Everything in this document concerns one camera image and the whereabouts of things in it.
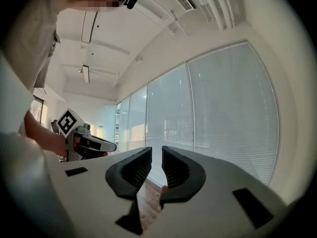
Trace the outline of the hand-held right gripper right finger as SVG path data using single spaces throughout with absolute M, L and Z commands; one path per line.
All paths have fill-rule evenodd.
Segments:
M 168 191 L 148 238 L 259 238 L 286 209 L 268 186 L 235 164 L 162 147 Z

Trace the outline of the person's t-shirt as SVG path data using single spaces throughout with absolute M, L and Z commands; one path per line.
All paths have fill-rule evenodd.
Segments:
M 3 53 L 26 89 L 44 88 L 56 44 L 53 0 L 29 0 L 4 40 Z

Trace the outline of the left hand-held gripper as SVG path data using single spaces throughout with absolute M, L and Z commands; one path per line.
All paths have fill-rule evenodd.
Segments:
M 57 120 L 56 125 L 65 137 L 66 160 L 68 162 L 79 160 L 74 148 L 74 137 L 81 137 L 81 146 L 92 151 L 114 152 L 116 144 L 91 135 L 90 124 L 85 123 L 72 109 L 67 109 Z

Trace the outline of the small ceiling bracket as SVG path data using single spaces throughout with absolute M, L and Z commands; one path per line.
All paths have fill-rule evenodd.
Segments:
M 170 11 L 170 15 L 172 16 L 173 20 L 167 27 L 173 34 L 175 34 L 180 28 L 178 26 L 177 17 L 173 10 Z

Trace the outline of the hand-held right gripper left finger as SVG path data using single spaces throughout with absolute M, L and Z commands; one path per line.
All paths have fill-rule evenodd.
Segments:
M 151 168 L 151 147 L 74 162 L 48 154 L 50 177 L 75 238 L 144 238 L 137 193 Z

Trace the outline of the white ceiling pipes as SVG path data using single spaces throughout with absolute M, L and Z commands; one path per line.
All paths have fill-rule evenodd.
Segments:
M 220 31 L 235 27 L 231 0 L 205 0 L 205 5 L 208 5 L 211 9 L 213 19 Z

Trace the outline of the long ceiling lamp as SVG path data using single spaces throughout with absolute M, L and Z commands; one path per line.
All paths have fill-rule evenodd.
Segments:
M 83 65 L 81 71 L 84 77 L 84 82 L 89 84 L 90 83 L 89 67 L 86 65 Z
M 85 12 L 81 38 L 83 43 L 89 44 L 91 42 L 97 15 L 98 12 Z

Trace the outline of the person's left forearm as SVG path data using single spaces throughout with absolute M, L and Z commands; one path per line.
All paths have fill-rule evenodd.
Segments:
M 41 126 L 28 111 L 24 117 L 26 135 L 35 140 L 43 150 L 52 151 L 58 156 L 66 157 L 65 138 Z

